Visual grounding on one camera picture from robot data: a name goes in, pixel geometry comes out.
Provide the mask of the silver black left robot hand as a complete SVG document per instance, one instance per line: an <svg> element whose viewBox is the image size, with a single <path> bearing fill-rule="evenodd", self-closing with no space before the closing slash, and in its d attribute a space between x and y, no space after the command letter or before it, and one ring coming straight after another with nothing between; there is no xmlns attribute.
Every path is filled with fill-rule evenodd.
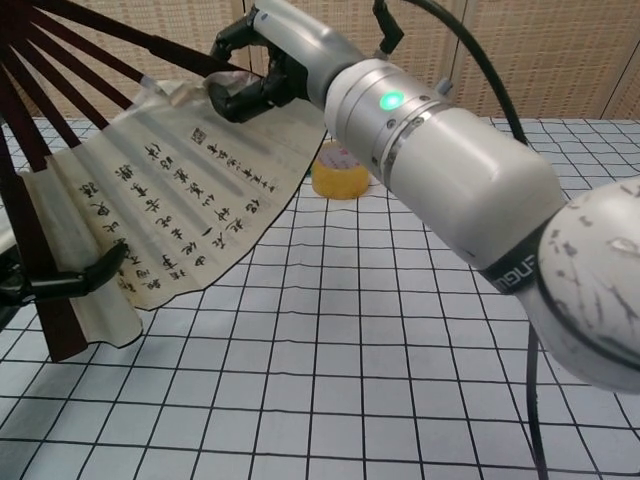
<svg viewBox="0 0 640 480"><path fill-rule="evenodd" d="M1 330L22 307L40 301L79 298L105 285L121 267L126 245L112 247L83 271L64 271L42 277L26 275L16 245L1 254Z"/></svg>

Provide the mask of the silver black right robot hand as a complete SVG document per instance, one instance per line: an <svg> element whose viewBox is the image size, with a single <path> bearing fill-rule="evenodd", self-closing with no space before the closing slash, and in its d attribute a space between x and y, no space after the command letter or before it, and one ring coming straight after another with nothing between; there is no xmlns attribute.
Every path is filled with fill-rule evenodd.
<svg viewBox="0 0 640 480"><path fill-rule="evenodd" d="M256 1L248 14L218 33L211 56L228 60L246 46L267 48L266 76L234 94L216 82L207 86L213 108L231 123L295 99L323 109L337 75L365 59L341 33L286 1Z"/></svg>

